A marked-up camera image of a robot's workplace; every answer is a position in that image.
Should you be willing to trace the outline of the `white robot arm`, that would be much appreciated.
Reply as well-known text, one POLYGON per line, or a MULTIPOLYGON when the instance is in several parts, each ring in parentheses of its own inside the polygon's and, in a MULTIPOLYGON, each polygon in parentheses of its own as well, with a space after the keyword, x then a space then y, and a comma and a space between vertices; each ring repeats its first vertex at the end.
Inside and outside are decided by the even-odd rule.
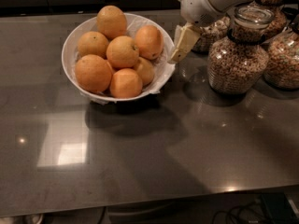
POLYGON ((180 0, 180 15, 186 23, 175 32, 175 46, 170 61, 178 63, 187 56, 201 36, 201 27, 207 27, 221 19, 231 7, 251 1, 253 0, 180 0))

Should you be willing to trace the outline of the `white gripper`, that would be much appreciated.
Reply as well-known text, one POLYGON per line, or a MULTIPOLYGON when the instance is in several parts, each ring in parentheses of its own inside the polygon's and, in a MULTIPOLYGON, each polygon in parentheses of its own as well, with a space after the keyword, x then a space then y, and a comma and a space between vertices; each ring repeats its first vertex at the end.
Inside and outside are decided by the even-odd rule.
POLYGON ((180 13, 188 23, 176 27, 174 48, 170 52, 169 62, 179 63, 190 53, 202 34, 201 29, 196 26, 208 26, 220 19, 231 7, 244 1, 245 0, 181 0, 180 13))

